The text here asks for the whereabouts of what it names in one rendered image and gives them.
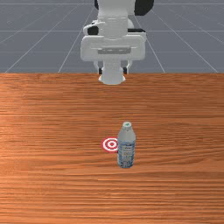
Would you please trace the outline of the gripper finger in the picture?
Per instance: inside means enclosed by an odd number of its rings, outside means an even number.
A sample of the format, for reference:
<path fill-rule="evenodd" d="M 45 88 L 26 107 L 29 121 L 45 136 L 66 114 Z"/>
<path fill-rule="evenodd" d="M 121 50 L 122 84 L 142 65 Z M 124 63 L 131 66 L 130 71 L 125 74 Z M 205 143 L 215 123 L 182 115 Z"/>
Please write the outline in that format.
<path fill-rule="evenodd" d="M 102 68 L 98 65 L 99 61 L 94 61 L 94 67 L 96 68 L 98 74 L 102 74 Z"/>
<path fill-rule="evenodd" d="M 133 63 L 132 60 L 128 60 L 128 64 L 127 64 L 127 66 L 125 66 L 125 67 L 123 68 L 123 73 L 124 73 L 124 74 L 128 74 L 128 73 L 129 73 L 129 70 L 130 70 L 130 68 L 131 68 L 131 66 L 132 66 L 132 63 Z"/>

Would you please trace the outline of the clear plastic bottle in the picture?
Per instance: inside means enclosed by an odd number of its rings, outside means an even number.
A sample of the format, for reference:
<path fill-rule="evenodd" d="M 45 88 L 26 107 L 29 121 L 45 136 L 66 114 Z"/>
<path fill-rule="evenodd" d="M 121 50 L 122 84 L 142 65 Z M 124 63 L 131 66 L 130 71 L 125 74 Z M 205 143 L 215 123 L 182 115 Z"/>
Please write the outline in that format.
<path fill-rule="evenodd" d="M 136 135 L 131 122 L 124 122 L 117 136 L 117 164 L 130 168 L 135 160 Z"/>

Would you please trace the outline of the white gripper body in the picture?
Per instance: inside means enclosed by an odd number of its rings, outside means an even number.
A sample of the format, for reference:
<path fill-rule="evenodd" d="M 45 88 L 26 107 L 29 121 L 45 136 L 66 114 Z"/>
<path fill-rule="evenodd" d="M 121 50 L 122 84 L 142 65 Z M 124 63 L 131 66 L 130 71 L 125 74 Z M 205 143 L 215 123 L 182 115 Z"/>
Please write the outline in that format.
<path fill-rule="evenodd" d="M 81 41 L 80 56 L 84 61 L 142 60 L 145 57 L 146 33 L 129 32 L 121 38 L 85 36 Z"/>

